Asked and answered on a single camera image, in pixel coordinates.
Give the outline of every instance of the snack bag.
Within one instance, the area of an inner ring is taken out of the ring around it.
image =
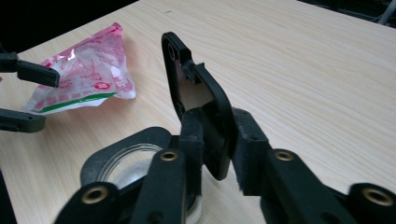
[[[39,85],[24,110],[45,115],[98,106],[109,97],[133,99],[134,83],[122,44],[122,28],[115,22],[41,63],[60,73],[59,87]]]

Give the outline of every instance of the wood grain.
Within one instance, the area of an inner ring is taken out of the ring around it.
[[[19,223],[51,223],[79,188],[91,154],[147,127],[178,134],[161,50],[176,33],[196,63],[249,111],[273,147],[300,155],[344,193],[370,182],[396,192],[396,31],[291,0],[141,0],[20,54],[40,63],[104,29],[124,29],[133,100],[109,99],[48,115],[40,133],[0,133],[0,166]],[[0,106],[14,110],[35,84],[2,75]],[[201,223],[263,223],[233,169],[205,170]]]

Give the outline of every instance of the dark floor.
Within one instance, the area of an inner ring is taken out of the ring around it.
[[[1,4],[0,42],[19,53],[136,1],[7,1]]]
[[[362,20],[378,22],[391,0],[299,0]],[[396,13],[385,24],[396,28]]]

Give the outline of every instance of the wooden table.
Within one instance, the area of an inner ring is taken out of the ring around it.
[[[19,223],[53,222],[93,152],[151,126],[178,134],[161,50],[169,31],[273,147],[296,152],[324,184],[396,192],[396,30],[291,0],[141,0],[20,57],[40,63],[114,21],[124,29],[135,99],[48,115],[39,133],[0,133]],[[21,110],[36,84],[1,77],[0,106]],[[264,222],[259,198],[241,195],[232,168],[221,182],[204,171],[203,194],[201,223]]]

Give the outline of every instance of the pink plastic bag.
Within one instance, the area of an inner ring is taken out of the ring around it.
[[[98,106],[109,97],[133,99],[134,83],[122,44],[122,28],[115,22],[41,63],[60,73],[59,87],[39,85],[24,110],[44,115]]]

